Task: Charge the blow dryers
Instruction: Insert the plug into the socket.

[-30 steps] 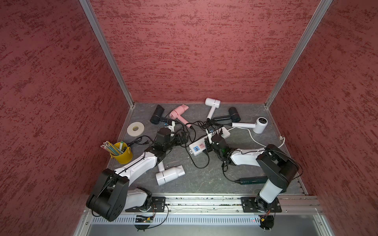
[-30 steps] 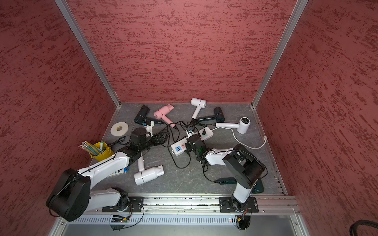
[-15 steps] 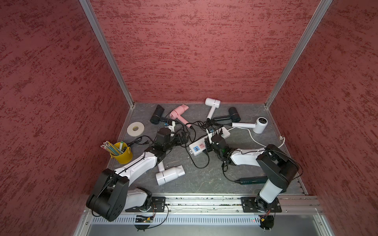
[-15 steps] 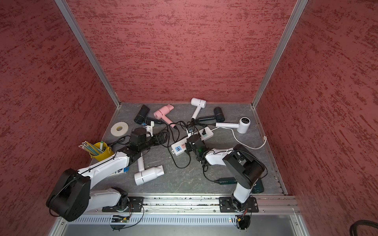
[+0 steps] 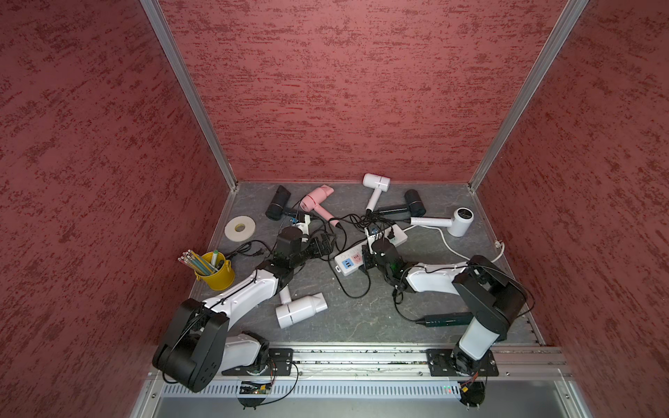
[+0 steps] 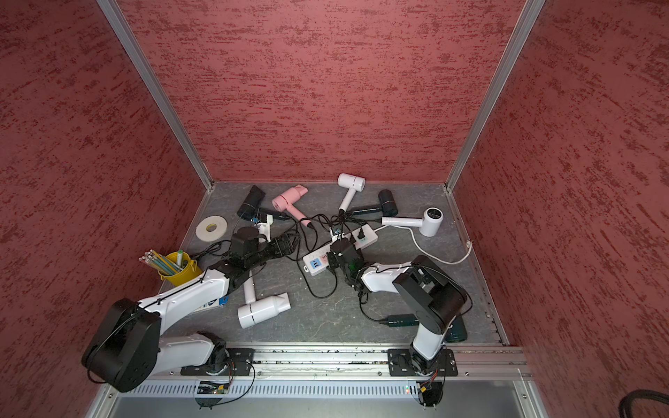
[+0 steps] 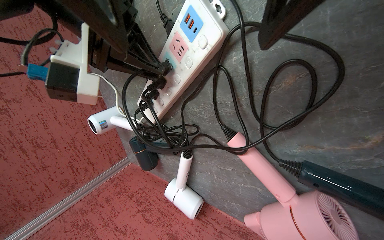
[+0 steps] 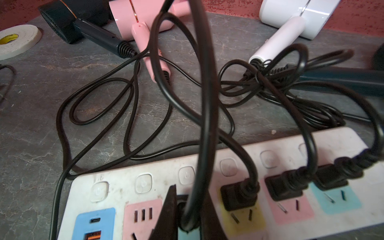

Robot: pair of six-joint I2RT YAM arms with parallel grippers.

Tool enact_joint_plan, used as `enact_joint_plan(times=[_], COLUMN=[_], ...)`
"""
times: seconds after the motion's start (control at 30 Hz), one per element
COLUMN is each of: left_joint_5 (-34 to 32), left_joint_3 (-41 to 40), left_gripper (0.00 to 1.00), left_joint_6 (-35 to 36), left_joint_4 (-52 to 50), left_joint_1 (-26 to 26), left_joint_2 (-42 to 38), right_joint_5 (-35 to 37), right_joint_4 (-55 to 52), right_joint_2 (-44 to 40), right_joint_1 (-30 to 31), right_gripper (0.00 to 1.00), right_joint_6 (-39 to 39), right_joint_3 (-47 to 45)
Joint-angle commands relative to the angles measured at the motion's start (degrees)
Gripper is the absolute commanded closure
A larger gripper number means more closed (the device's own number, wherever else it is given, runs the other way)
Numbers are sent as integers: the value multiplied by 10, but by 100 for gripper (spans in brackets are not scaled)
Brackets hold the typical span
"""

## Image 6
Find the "white hair dryer front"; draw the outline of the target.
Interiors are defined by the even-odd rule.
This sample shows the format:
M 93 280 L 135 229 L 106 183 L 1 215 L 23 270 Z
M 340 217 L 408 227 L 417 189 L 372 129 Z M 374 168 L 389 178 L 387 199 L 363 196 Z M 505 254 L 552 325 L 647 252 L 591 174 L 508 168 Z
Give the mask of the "white hair dryer front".
M 256 298 L 254 275 L 251 273 L 243 284 L 245 304 L 238 308 L 238 320 L 243 329 L 277 317 L 291 309 L 288 293 Z

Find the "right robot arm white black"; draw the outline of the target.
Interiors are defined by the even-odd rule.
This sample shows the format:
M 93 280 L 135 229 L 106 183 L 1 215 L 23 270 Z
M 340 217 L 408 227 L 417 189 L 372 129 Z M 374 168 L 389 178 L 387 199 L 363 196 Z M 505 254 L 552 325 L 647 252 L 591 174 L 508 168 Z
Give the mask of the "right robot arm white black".
M 444 350 L 448 328 L 469 300 L 463 287 L 424 255 L 403 264 L 372 264 L 365 261 L 349 239 L 331 244 L 329 265 L 343 272 L 360 301 L 373 293 L 402 297 L 418 321 L 409 347 L 411 365 L 423 376 L 433 373 Z

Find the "dark green hair dryer back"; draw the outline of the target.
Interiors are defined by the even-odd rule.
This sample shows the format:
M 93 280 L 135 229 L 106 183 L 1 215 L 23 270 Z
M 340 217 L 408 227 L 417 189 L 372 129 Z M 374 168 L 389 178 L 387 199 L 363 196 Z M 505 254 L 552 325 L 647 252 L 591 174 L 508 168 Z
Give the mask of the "dark green hair dryer back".
M 383 217 L 395 217 L 399 213 L 397 202 L 389 189 L 383 189 L 378 193 L 378 203 L 373 206 L 357 207 L 347 211 L 351 216 L 366 214 L 381 214 Z

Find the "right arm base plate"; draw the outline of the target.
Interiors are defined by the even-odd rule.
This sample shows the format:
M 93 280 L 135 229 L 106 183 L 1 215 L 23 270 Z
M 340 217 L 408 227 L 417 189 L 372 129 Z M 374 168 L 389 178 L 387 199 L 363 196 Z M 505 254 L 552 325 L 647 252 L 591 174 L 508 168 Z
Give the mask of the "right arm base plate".
M 454 353 L 447 348 L 442 348 L 431 360 L 421 357 L 413 348 L 389 349 L 387 355 L 391 376 L 458 376 Z

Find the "white round hair dryer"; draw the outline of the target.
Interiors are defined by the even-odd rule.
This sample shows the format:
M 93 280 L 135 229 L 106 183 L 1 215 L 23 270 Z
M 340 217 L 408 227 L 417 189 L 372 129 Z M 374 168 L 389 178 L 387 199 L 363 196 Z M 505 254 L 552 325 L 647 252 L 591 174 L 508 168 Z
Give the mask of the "white round hair dryer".
M 382 217 L 383 226 L 417 228 L 424 237 L 434 237 L 444 221 L 444 213 L 437 207 L 425 210 L 421 218 Z

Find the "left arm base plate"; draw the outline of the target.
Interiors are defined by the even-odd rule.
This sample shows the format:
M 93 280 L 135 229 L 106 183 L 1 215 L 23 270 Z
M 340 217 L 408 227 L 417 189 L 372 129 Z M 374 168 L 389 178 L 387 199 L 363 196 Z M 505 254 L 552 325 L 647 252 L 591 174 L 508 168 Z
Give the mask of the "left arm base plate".
M 214 359 L 201 366 L 188 366 L 180 370 L 182 376 L 205 376 L 211 378 L 249 376 L 255 350 L 252 348 L 228 348 L 226 352 L 214 353 Z

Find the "white power strip coloured sockets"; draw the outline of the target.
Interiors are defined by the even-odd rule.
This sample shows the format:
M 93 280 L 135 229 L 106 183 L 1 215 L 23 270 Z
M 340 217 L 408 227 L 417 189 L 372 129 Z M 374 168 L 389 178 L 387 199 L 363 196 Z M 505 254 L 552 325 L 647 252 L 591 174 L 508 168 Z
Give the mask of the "white power strip coloured sockets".
M 362 250 L 370 247 L 378 241 L 378 234 L 370 225 L 364 225 L 355 229 L 352 233 L 345 233 L 343 238 L 353 238 L 355 248 Z M 328 252 L 331 244 L 326 244 L 315 251 L 302 257 L 303 271 L 311 276 L 322 273 L 329 266 Z

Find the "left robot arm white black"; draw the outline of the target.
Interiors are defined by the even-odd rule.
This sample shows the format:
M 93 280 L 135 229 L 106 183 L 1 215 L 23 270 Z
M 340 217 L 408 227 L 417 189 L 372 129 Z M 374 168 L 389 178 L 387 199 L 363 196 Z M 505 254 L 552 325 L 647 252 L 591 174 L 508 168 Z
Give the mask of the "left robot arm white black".
M 243 328 L 286 312 L 291 308 L 287 294 L 256 298 L 253 271 L 294 253 L 299 246 L 298 236 L 290 232 L 268 238 L 255 227 L 243 227 L 231 237 L 219 261 L 195 278 L 141 301 L 116 301 L 83 353 L 81 363 L 89 380 L 125 393 L 154 374 L 183 367 L 209 376 L 230 373 L 232 360 L 221 337 L 200 331 L 167 338 L 165 332 L 239 288 L 246 299 L 237 313 Z

